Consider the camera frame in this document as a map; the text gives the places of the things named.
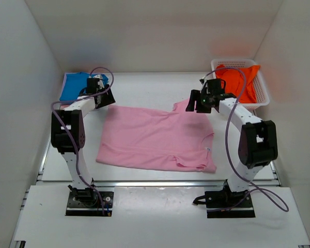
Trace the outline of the pink t shirt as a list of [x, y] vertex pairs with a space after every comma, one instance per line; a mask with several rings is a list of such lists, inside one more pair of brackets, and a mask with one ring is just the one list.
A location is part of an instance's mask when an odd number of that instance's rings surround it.
[[98, 163], [156, 171], [215, 173], [214, 130], [206, 114], [111, 105], [101, 134]]

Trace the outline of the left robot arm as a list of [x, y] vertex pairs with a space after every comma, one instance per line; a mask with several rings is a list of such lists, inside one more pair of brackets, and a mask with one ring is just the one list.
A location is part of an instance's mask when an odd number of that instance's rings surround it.
[[67, 163], [72, 178], [69, 185], [72, 197], [86, 207], [103, 208], [104, 203], [83, 155], [86, 142], [84, 117], [93, 110], [115, 103], [111, 86], [105, 75], [91, 75], [77, 99], [51, 104], [51, 144]]

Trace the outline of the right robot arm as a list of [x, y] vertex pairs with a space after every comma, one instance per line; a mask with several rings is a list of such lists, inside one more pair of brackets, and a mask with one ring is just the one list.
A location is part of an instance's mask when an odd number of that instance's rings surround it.
[[265, 166], [278, 156], [275, 123], [249, 112], [232, 93], [226, 93], [221, 79], [200, 79], [200, 90], [192, 90], [187, 112], [211, 113], [215, 109], [227, 117], [227, 124], [240, 132], [239, 163], [220, 191], [205, 193], [205, 205], [212, 211], [228, 211], [240, 206], [249, 195], [249, 185]]

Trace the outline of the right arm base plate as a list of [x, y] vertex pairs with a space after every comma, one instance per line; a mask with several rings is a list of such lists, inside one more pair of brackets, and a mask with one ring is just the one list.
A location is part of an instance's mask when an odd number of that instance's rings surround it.
[[249, 191], [232, 192], [227, 185], [220, 191], [205, 191], [192, 204], [205, 205], [208, 219], [246, 219], [256, 214]]

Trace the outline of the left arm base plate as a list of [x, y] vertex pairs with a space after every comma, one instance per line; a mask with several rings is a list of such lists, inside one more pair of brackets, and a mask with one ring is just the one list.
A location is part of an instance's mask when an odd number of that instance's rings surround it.
[[70, 185], [68, 188], [70, 192], [66, 205], [66, 216], [112, 216], [113, 191], [100, 191], [101, 202], [98, 194], [91, 188], [77, 189]]

